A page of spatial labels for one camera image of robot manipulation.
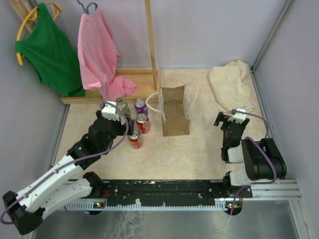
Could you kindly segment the red soda can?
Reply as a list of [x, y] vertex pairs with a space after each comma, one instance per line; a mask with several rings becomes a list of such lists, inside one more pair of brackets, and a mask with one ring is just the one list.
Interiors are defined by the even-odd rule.
[[150, 131], [150, 122], [146, 114], [138, 114], [136, 117], [136, 124], [141, 133], [145, 134]]
[[134, 129], [133, 134], [128, 135], [127, 138], [129, 140], [132, 148], [139, 149], [142, 147], [143, 139], [142, 139], [141, 133], [138, 130]]

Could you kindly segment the green glass bottle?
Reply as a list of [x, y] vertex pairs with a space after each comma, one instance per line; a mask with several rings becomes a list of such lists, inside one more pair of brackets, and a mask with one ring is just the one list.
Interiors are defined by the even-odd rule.
[[117, 110], [117, 114], [120, 117], [122, 116], [121, 112], [125, 115], [131, 115], [128, 104], [124, 102], [122, 98], [117, 98], [116, 106], [119, 108], [119, 110]]

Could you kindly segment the silver top purple can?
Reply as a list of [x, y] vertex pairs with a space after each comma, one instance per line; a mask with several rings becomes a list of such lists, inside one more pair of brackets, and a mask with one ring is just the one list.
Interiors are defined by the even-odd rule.
[[134, 103], [134, 107], [137, 114], [145, 114], [148, 115], [148, 107], [146, 105], [146, 101], [144, 99], [136, 99]]

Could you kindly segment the red soda can back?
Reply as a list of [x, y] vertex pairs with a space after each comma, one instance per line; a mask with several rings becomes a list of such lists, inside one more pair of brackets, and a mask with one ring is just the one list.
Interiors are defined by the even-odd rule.
[[127, 138], [129, 140], [132, 148], [139, 149], [142, 147], [143, 139], [142, 139], [141, 133], [138, 130], [134, 129], [133, 134], [128, 135]]

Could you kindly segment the purple soda can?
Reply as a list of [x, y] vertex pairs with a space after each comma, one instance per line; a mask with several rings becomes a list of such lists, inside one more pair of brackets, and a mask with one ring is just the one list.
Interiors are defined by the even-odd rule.
[[126, 124], [126, 116], [119, 116], [121, 125], [125, 125]]

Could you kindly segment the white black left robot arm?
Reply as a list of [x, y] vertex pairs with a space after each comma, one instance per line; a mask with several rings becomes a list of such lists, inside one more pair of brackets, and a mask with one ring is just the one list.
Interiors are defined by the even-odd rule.
[[101, 111], [96, 115], [97, 119], [89, 126], [88, 132], [55, 166], [24, 189], [3, 195], [3, 214], [9, 216], [10, 223], [20, 235], [32, 232], [50, 214], [76, 199], [97, 198], [103, 194], [103, 181], [94, 172], [85, 173], [69, 186], [64, 186], [64, 183], [115, 148], [113, 142], [117, 136], [133, 134], [135, 121], [128, 114], [120, 120], [107, 119]]

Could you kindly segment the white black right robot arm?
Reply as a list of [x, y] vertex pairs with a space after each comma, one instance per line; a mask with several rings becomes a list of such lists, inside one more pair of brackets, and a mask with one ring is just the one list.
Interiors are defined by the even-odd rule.
[[[231, 111], [231, 116], [219, 112], [214, 122], [221, 123], [223, 140], [221, 158], [225, 163], [243, 163], [240, 169], [229, 171], [223, 178], [223, 193], [234, 197], [240, 192], [240, 186], [274, 183], [287, 175], [286, 163], [278, 150], [275, 141], [269, 137], [269, 125], [263, 117], [247, 113], [243, 109]], [[250, 119], [247, 116], [264, 120], [266, 135], [259, 141], [251, 137], [243, 138]]]

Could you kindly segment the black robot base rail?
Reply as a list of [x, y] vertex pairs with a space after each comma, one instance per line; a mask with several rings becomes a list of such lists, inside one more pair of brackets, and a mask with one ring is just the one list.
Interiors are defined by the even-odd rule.
[[240, 189], [221, 180], [109, 180], [85, 199], [106, 200], [108, 206], [214, 206], [216, 199], [233, 198]]

